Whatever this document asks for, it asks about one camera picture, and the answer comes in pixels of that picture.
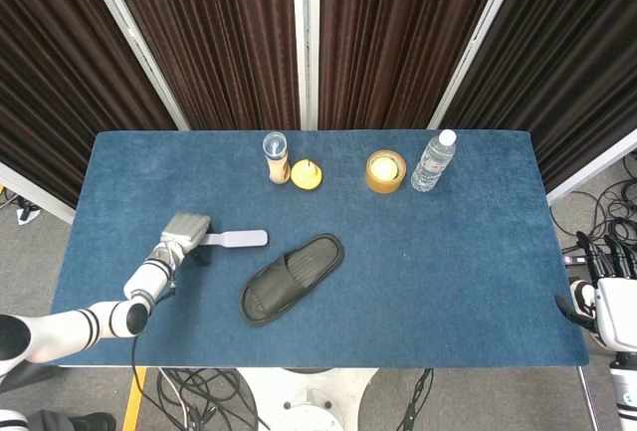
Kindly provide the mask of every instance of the curtain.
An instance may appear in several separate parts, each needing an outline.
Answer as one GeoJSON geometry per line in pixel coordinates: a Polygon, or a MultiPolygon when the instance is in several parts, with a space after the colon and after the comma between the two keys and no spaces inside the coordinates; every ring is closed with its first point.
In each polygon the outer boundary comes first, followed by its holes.
{"type": "Polygon", "coordinates": [[[299,128],[293,0],[125,0],[191,127],[299,128]]]}
{"type": "Polygon", "coordinates": [[[637,127],[637,0],[505,0],[443,119],[529,130],[550,191],[637,127]]]}
{"type": "Polygon", "coordinates": [[[75,206],[95,136],[171,129],[102,0],[0,0],[0,161],[75,206]]]}
{"type": "Polygon", "coordinates": [[[318,126],[426,127],[486,0],[320,0],[318,126]]]}

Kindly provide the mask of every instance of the slide sandal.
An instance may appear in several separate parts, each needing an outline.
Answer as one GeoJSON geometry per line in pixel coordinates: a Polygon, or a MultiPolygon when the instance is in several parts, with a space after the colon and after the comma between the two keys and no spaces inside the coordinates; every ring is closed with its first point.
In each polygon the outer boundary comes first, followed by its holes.
{"type": "Polygon", "coordinates": [[[276,320],[340,265],[344,250],[330,234],[318,235],[252,277],[241,297],[249,324],[276,320]]]}

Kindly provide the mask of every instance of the table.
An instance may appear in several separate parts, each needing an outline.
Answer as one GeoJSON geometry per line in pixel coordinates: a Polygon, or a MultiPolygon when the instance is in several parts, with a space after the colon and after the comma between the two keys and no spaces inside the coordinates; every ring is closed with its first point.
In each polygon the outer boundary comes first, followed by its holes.
{"type": "MultiPolygon", "coordinates": [[[[522,131],[458,130],[436,188],[409,185],[434,130],[286,131],[292,161],[322,167],[315,191],[268,179],[264,131],[117,131],[95,143],[53,312],[117,300],[180,210],[215,232],[266,229],[260,249],[215,248],[186,261],[177,295],[143,333],[139,365],[221,367],[575,366],[581,331],[553,295],[568,286],[545,192],[522,131]],[[393,194],[365,184],[378,149],[407,162],[393,194]],[[289,313],[247,325],[246,281],[320,233],[345,260],[289,313]]],[[[129,365],[128,340],[104,340],[60,361],[129,365]]]]}

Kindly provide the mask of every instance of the white brush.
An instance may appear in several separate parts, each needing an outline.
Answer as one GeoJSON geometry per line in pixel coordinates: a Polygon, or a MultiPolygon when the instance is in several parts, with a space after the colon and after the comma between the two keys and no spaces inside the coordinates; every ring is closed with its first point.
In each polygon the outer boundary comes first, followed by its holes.
{"type": "Polygon", "coordinates": [[[199,245],[221,245],[222,247],[262,247],[268,243],[265,230],[235,230],[223,234],[206,234],[199,245]]]}

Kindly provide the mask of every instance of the plastic water bottle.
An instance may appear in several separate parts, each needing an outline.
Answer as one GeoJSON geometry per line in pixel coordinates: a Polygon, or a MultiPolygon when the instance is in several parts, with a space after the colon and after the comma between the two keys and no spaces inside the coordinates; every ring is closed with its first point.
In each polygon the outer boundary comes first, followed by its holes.
{"type": "Polygon", "coordinates": [[[445,129],[427,144],[420,162],[411,174],[411,186],[420,192],[433,189],[455,152],[456,133],[445,129]]]}

